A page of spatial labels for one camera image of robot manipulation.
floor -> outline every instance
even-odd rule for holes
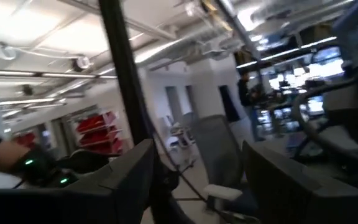
[[[171,167],[166,156],[162,157],[162,161]],[[204,195],[203,189],[207,186],[208,180],[206,177],[204,165],[199,159],[196,160],[193,168],[186,170],[184,175],[195,186],[195,188]],[[179,186],[173,191],[173,196],[175,198],[197,197],[183,180],[180,180]],[[188,215],[189,218],[191,218],[196,224],[217,223],[215,215],[206,213],[204,211],[204,202],[179,202],[179,205],[186,213],[186,215]],[[150,210],[145,211],[141,224],[153,224]]]

chair armrest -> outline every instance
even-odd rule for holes
[[[233,201],[242,195],[240,190],[214,184],[207,185],[204,188],[204,192],[206,192],[209,196],[230,201]]]

ceiling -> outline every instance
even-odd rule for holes
[[[71,60],[85,55],[94,62],[94,69],[109,61],[109,46],[103,22],[95,11],[84,10],[72,4],[81,2],[97,7],[97,0],[0,0],[0,46],[11,46],[15,57],[0,58],[0,70],[36,72],[70,72]],[[128,34],[134,50],[161,42],[154,35],[163,32],[174,35],[195,22],[185,5],[191,0],[123,0],[125,15],[136,24],[153,32],[144,32],[128,25]],[[261,8],[272,2],[305,2],[305,0],[237,0]],[[34,95],[48,95],[53,89],[73,79],[68,78],[0,78],[0,98],[23,96],[22,85],[34,88]]]

gray office chair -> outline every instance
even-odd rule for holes
[[[248,184],[243,180],[244,165],[240,147],[226,117],[213,115],[191,125],[208,176],[208,206],[225,212],[257,217],[257,203]]]

